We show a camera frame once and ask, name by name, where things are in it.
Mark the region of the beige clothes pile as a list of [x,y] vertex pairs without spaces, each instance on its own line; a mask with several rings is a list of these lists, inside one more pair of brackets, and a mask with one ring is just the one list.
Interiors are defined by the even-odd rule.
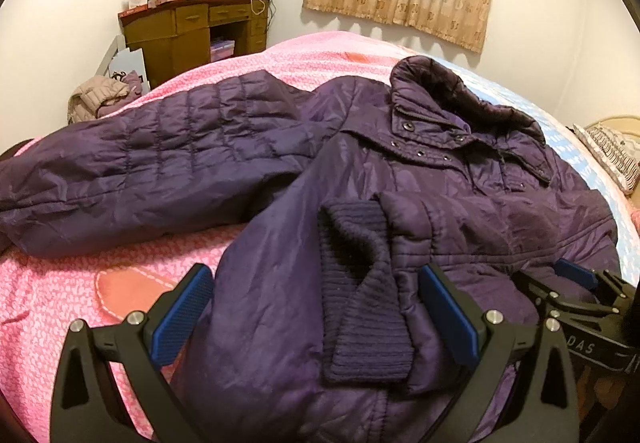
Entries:
[[93,121],[134,102],[143,95],[143,82],[135,72],[92,77],[73,91],[67,102],[67,123]]

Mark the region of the purple padded jacket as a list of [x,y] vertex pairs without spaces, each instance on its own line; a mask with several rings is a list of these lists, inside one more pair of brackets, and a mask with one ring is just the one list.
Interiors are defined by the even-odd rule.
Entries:
[[88,255],[238,224],[174,385],[212,442],[415,442],[463,376],[418,297],[434,263],[535,324],[516,272],[620,271],[614,216],[539,124],[408,57],[310,91],[265,71],[55,132],[1,165],[1,240]]

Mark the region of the grey patterned pillow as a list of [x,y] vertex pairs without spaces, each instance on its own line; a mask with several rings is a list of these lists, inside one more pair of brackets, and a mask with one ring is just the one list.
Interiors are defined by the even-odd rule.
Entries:
[[572,131],[620,191],[630,197],[639,184],[638,140],[602,123],[588,128],[574,124]]

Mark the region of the brown wooden desk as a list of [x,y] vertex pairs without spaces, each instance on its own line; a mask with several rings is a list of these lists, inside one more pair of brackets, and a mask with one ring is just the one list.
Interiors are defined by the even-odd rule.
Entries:
[[178,0],[118,15],[126,47],[142,51],[152,88],[212,61],[214,45],[234,57],[265,51],[271,0]]

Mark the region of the pink and blue bedspread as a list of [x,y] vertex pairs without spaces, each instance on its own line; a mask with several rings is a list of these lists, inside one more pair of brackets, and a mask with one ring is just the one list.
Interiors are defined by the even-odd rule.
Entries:
[[[306,34],[264,52],[195,68],[164,83],[132,103],[138,109],[167,96],[265,69],[303,90],[338,76],[362,76],[382,82],[407,47],[346,31]],[[544,136],[608,202],[618,229],[617,251],[624,278],[639,279],[639,236],[629,203],[586,148],[562,123],[530,100],[462,67],[454,72],[478,97],[518,108],[538,121]],[[96,289],[100,274],[130,270],[140,284],[160,288],[173,284],[190,261],[216,265],[231,243],[233,227],[129,245],[89,258],[43,260],[11,248],[1,257],[1,390],[17,417],[39,442],[48,441],[51,392],[65,331],[76,317],[92,325],[114,322],[119,299]]]

